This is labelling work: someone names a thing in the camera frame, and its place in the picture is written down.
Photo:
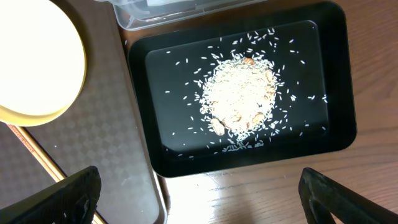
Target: textured mat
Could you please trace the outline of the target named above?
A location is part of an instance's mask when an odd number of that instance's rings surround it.
[[[87,166],[98,168],[102,188],[97,211],[108,223],[163,222],[127,90],[126,59],[111,5],[92,0],[55,4],[81,35],[86,81],[61,117],[27,130],[66,175]]]
[[[0,122],[0,209],[54,183],[17,136]]]

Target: wooden surface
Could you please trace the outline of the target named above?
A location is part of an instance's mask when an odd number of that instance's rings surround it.
[[[316,1],[278,0],[152,29],[137,39]],[[344,151],[165,179],[168,223],[306,223],[298,194],[311,167],[398,213],[398,1],[335,0],[345,11],[358,136]]]

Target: black rectangular tray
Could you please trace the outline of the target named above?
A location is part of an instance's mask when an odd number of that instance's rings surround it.
[[[252,44],[248,40],[247,33],[255,36],[256,31],[262,37],[269,34],[268,29],[275,30],[275,35],[267,35],[266,41]],[[232,45],[240,38],[242,43]],[[274,119],[282,122],[277,127],[280,133],[270,141],[273,130],[263,129],[258,137],[251,135],[245,141],[252,149],[226,150],[230,137],[209,132],[208,122],[201,121],[204,115],[193,99],[202,90],[193,80],[204,81],[203,76],[213,70],[210,63],[217,62],[210,53],[223,54],[222,59],[226,60],[232,57],[230,51],[236,49],[251,57],[247,48],[253,52],[265,50],[264,58],[275,62],[274,71],[281,70],[281,82],[285,85],[278,91],[282,100],[277,95],[278,108],[272,112]],[[346,19],[335,3],[321,2],[217,26],[146,37],[134,43],[128,61],[150,161],[161,176],[176,177],[338,151],[356,137]],[[290,99],[292,95],[297,97],[296,101]],[[255,138],[264,144],[254,147]]]

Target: pile of rice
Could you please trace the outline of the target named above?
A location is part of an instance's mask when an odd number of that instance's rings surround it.
[[[239,55],[219,63],[203,84],[200,112],[212,115],[216,134],[224,135],[226,128],[229,136],[243,141],[272,118],[278,84],[273,64],[262,57]]]

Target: wooden stick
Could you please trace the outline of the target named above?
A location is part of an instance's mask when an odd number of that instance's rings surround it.
[[[25,129],[11,124],[7,125],[56,182],[60,182],[61,180],[66,178],[62,171],[57,167],[57,165],[53,163],[53,161],[48,157],[43,149],[25,131]],[[97,214],[96,211],[92,224],[105,224],[105,222]]]

